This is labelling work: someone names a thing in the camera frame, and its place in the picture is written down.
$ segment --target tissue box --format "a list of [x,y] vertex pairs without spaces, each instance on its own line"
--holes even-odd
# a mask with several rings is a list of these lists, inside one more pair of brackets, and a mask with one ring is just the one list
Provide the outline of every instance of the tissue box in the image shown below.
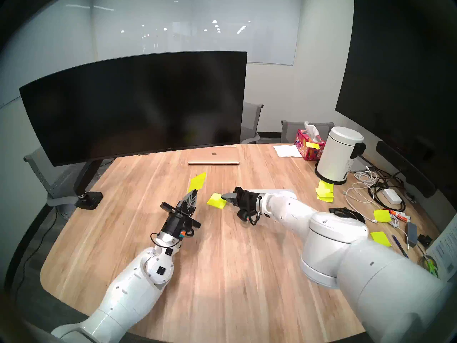
[[297,137],[295,138],[295,146],[306,161],[317,161],[320,159],[325,146],[325,141],[320,137],[319,140],[319,142],[314,142],[308,131],[298,130]]

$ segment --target office chair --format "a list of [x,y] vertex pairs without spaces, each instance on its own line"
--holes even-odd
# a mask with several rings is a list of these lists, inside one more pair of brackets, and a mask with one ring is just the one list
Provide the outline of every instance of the office chair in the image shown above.
[[262,108],[263,104],[243,102],[240,144],[255,144],[256,141],[260,140],[260,136],[257,134],[257,125]]
[[[305,123],[300,122],[288,122],[287,120],[281,120],[282,130],[281,130],[281,142],[284,144],[292,144],[295,142],[297,137],[297,131],[305,129]],[[329,137],[330,130],[335,126],[333,122],[329,123],[309,123],[314,125],[318,131],[319,136],[322,140],[327,141]]]

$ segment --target gray mesh chair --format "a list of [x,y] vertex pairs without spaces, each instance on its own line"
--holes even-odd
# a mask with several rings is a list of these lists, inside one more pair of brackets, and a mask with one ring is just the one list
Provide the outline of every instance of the gray mesh chair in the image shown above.
[[257,125],[259,124],[260,112],[263,104],[252,104],[243,102],[243,116],[241,119],[241,144],[255,144],[260,140],[257,134]]
[[[281,142],[292,144],[295,142],[295,138],[297,136],[297,131],[299,129],[305,129],[305,123],[299,122],[288,122],[287,120],[281,120],[282,130],[281,130]],[[319,130],[319,136],[322,140],[327,141],[329,137],[330,130],[335,126],[334,123],[309,123],[310,125],[314,125]]]
[[[76,209],[74,204],[78,200],[73,186],[85,163],[54,167],[42,147],[25,156],[24,161],[30,165],[46,189],[46,203],[57,206],[62,217],[68,220]],[[88,188],[91,188],[100,176],[100,172],[97,172]]]

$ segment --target whiteboard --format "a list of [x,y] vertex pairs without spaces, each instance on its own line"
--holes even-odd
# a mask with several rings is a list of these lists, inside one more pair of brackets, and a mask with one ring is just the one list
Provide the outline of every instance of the whiteboard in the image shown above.
[[301,3],[94,0],[95,6],[104,8],[94,10],[98,59],[173,51],[240,50],[248,52],[248,62],[292,65]]
[[123,56],[240,50],[248,52],[248,62],[292,65],[301,3],[56,0],[1,51],[0,108],[19,97],[21,86],[40,77]]

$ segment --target paper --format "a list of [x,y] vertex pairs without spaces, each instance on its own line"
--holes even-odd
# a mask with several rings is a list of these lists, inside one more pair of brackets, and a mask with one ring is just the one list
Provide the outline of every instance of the paper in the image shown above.
[[226,203],[227,200],[222,199],[220,194],[213,193],[206,204],[223,209]]
[[333,193],[333,184],[332,183],[327,183],[322,180],[319,181],[319,188],[320,189],[328,189],[331,193]]
[[279,157],[302,157],[295,145],[275,145],[273,147]]
[[425,252],[438,268],[438,276],[448,281],[457,272],[457,215]]
[[314,125],[309,125],[308,122],[305,122],[305,129],[306,131],[308,131],[309,136],[311,137],[311,139],[313,139],[314,142],[320,141],[318,138],[319,130],[317,129],[317,127],[315,127]]
[[322,201],[327,202],[327,203],[332,203],[333,202],[333,197],[320,197],[320,196],[317,196],[317,199],[322,200]]
[[392,246],[384,232],[382,232],[382,231],[372,232],[372,233],[370,233],[370,235],[374,239],[375,242],[380,243],[381,245],[384,245],[386,247]]
[[314,142],[309,142],[309,141],[306,142],[306,147],[311,147],[313,149],[318,149],[318,150],[320,149],[318,144],[316,144]]
[[327,203],[333,202],[333,184],[324,181],[319,181],[319,186],[316,188],[317,199]]
[[191,185],[189,185],[189,189],[187,192],[191,192],[192,190],[196,189],[199,190],[203,188],[203,183],[205,182],[206,178],[206,172],[203,172],[202,174],[197,175],[196,177],[193,177],[191,179]]
[[328,197],[328,198],[334,198],[335,196],[333,193],[326,188],[316,188],[316,193],[320,197]]
[[389,222],[391,220],[389,210],[375,210],[374,219],[379,222]]

